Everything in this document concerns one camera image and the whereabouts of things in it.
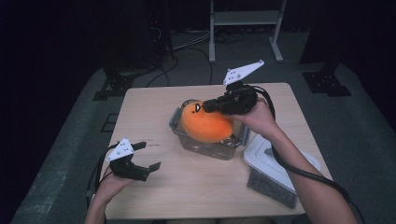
person's right hand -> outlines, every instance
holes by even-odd
[[[279,130],[268,104],[261,97],[246,115],[230,115],[229,118],[246,124],[251,131],[261,134],[267,139]]]

table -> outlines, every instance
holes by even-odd
[[[249,85],[269,92],[279,126],[299,149],[316,157],[321,172],[331,178],[290,85]],[[269,217],[304,212],[300,202],[290,209],[247,187],[249,166],[243,159],[244,147],[238,147],[231,160],[218,160],[184,149],[169,128],[168,121],[184,101],[209,100],[224,92],[221,85],[126,92],[110,145],[123,137],[133,144],[145,141],[146,148],[136,151],[132,162],[144,167],[158,161],[162,165],[146,182],[135,182],[117,195],[106,209],[107,218]]]

cable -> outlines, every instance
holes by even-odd
[[[209,32],[206,31],[206,34],[205,34],[205,35],[202,35],[202,36],[200,36],[200,37],[198,37],[198,38],[196,38],[196,39],[193,39],[192,41],[190,41],[190,42],[188,42],[188,43],[186,43],[186,44],[183,44],[183,45],[181,45],[181,46],[173,47],[173,51],[179,50],[179,49],[183,49],[183,48],[186,48],[186,47],[195,45],[195,44],[198,44],[198,43],[200,43],[200,42],[202,42],[202,41],[204,41],[204,40],[206,40],[206,39],[208,39],[208,38],[209,38]]]
[[[118,144],[119,143],[108,147],[103,152],[103,154],[100,156],[98,162],[96,163],[96,166],[93,168],[93,171],[91,173],[91,177],[90,177],[90,180],[88,181],[88,186],[87,186],[87,194],[86,194],[87,209],[90,207],[92,195],[99,189],[99,185],[100,185],[100,182],[101,182],[100,174],[101,174],[101,171],[102,171],[103,162],[105,161],[105,156],[106,156],[107,152],[110,149],[115,148]],[[91,191],[91,184],[92,184],[92,181],[93,181],[93,176],[95,174],[96,174],[96,178],[95,178],[95,183],[94,183],[94,189],[93,189],[93,191]]]
[[[168,79],[169,76],[167,75],[167,73],[170,72],[170,71],[172,71],[174,68],[176,68],[176,66],[177,66],[177,64],[178,64],[178,59],[177,59],[177,57],[174,56],[174,58],[175,58],[175,60],[176,60],[175,65],[174,65],[172,68],[170,68],[169,70],[163,71],[161,74],[159,74],[158,76],[154,77],[154,78],[146,85],[146,88],[147,88],[155,79],[157,79],[158,77],[163,76],[163,75],[166,75],[166,76],[167,76],[167,79],[166,79],[166,80],[168,81],[168,84],[169,84],[169,79]]]
[[[151,27],[150,30],[158,31],[158,37],[156,40],[152,40],[154,43],[158,43],[157,41],[161,39],[161,30],[158,28]]]
[[[267,92],[265,89],[261,88],[261,87],[253,87],[253,88],[255,88],[256,91],[257,91],[258,93],[260,93],[260,94],[264,97],[264,99],[266,100],[266,102],[267,102],[267,104],[268,104],[268,106],[269,106],[269,108],[270,108],[270,110],[271,110],[271,113],[272,113],[272,115],[273,115],[273,117],[274,117],[274,119],[275,119],[275,118],[276,118],[276,115],[275,115],[274,104],[273,104],[273,102],[272,102],[272,100],[271,100],[271,97],[270,97],[270,95],[268,94],[268,92]],[[281,165],[281,166],[282,166],[283,168],[285,168],[286,170],[289,170],[289,171],[291,171],[291,172],[293,172],[293,173],[295,173],[295,174],[297,174],[297,175],[301,175],[301,176],[304,176],[304,177],[306,177],[306,178],[309,178],[309,179],[318,181],[318,182],[320,182],[320,183],[323,183],[323,184],[325,184],[325,185],[328,185],[328,186],[330,186],[330,187],[336,189],[338,192],[340,192],[341,195],[343,195],[343,197],[344,197],[344,199],[346,200],[346,202],[349,203],[349,204],[351,204],[352,207],[354,207],[355,210],[358,212],[358,214],[359,214],[359,216],[360,216],[360,218],[361,218],[361,222],[362,222],[362,223],[366,223],[366,222],[365,222],[365,219],[364,219],[364,216],[363,216],[363,214],[361,213],[361,210],[360,210],[359,207],[350,199],[349,194],[347,193],[347,190],[346,190],[345,188],[343,188],[341,185],[339,185],[339,184],[336,183],[335,181],[332,181],[332,180],[330,180],[330,179],[328,179],[328,178],[326,178],[326,177],[324,177],[324,176],[315,175],[315,174],[309,173],[309,172],[307,172],[307,171],[304,171],[304,170],[301,170],[301,169],[298,169],[298,168],[296,168],[296,167],[294,167],[294,166],[289,165],[288,163],[286,163],[286,162],[284,162],[284,161],[282,160],[282,158],[279,156],[279,154],[277,153],[277,151],[276,151],[276,149],[275,149],[274,147],[272,147],[272,149],[273,149],[273,154],[274,154],[275,160],[279,163],[279,165]]]
[[[102,183],[102,181],[104,181],[106,179],[106,177],[110,176],[111,174],[113,174],[113,172],[111,171],[110,173],[108,173],[107,175],[105,175],[99,182],[99,185]]]
[[[171,86],[171,79],[169,78],[168,74],[166,73],[165,70],[163,70],[163,68],[161,67],[161,70],[163,71],[163,73],[165,74],[165,78],[166,78],[166,86],[170,87]]]

gray floor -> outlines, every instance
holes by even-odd
[[[352,96],[328,97],[327,94],[311,93],[302,72],[317,71],[321,64],[299,64],[308,33],[280,34],[278,44],[285,60],[283,63],[276,62],[268,43],[269,35],[250,34],[233,44],[217,44],[217,61],[212,64],[211,83],[222,84],[228,68],[264,60],[265,66],[244,82],[289,83],[334,180],[347,188],[367,223],[394,223],[395,132],[364,91],[356,75],[343,65],[338,67],[335,75],[347,86]],[[174,34],[174,45],[181,45],[196,37]],[[207,42],[193,47],[206,54],[208,52]],[[178,64],[167,73],[170,86],[210,83],[210,65],[205,55],[196,49],[183,49],[175,53]],[[168,70],[174,64],[175,61],[166,57],[163,69]],[[156,70],[138,77],[133,88],[146,87],[161,72]],[[122,97],[111,97],[106,101],[92,100],[105,79],[102,70],[92,74],[13,223],[83,222],[88,180],[111,138],[111,133],[101,132],[102,125],[109,113],[120,111],[123,100]],[[162,76],[152,82],[150,87],[167,85]],[[290,223],[291,219],[276,217],[278,223]],[[108,221],[134,224],[150,222]]]

clear plastic container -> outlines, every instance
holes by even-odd
[[[179,122],[184,107],[197,100],[185,101],[181,107],[175,110],[169,121],[169,127],[178,136],[183,148],[199,154],[203,154],[216,159],[228,161],[233,157],[235,149],[239,146],[245,146],[248,142],[250,129],[241,122],[233,122],[233,134],[218,143],[203,143],[191,138],[183,130],[181,122]]]

